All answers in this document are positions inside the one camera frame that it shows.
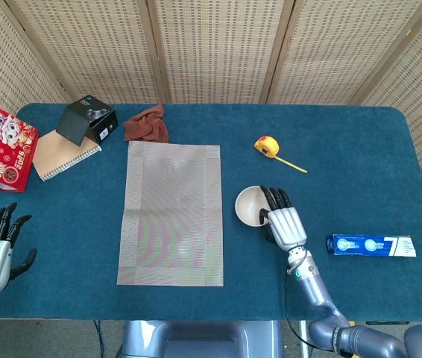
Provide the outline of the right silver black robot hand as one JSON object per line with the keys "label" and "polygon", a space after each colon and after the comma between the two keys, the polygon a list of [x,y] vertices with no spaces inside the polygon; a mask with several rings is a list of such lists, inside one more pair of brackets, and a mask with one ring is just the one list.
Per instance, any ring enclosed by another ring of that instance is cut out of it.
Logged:
{"label": "right silver black robot hand", "polygon": [[287,193],[281,189],[259,187],[265,196],[269,209],[259,210],[259,223],[267,224],[262,229],[266,241],[284,251],[305,245],[307,235],[297,210]]}

